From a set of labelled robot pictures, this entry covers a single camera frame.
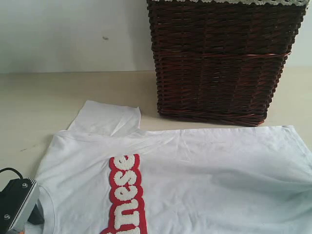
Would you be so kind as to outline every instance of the woven rim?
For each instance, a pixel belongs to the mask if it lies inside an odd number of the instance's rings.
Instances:
[[[186,1],[186,0],[165,0],[165,1]],[[266,3],[270,5],[285,5],[285,6],[290,6],[290,5],[296,5],[296,6],[305,6],[308,5],[310,0],[189,0],[192,2],[219,2],[219,3],[242,3],[246,5],[250,4],[256,4],[256,5],[264,5]]]

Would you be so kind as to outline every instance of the brown wicker basket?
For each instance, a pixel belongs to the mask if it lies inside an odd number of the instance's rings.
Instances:
[[[185,120],[261,124],[305,15],[303,1],[147,3],[158,112]]]

